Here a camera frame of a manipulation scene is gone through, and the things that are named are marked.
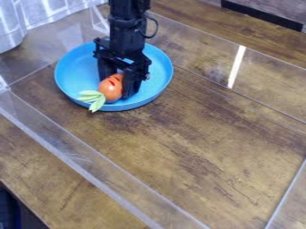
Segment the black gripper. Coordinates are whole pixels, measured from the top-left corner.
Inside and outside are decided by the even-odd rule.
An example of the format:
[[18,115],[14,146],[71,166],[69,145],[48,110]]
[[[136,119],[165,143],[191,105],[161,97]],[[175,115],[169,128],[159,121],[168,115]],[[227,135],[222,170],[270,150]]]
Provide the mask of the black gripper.
[[108,0],[108,6],[109,38],[95,39],[93,57],[100,80],[115,74],[117,68],[128,66],[123,59],[132,60],[132,65],[123,70],[121,98],[127,99],[139,92],[149,74],[151,60],[141,51],[148,38],[145,11],[151,8],[151,0]]

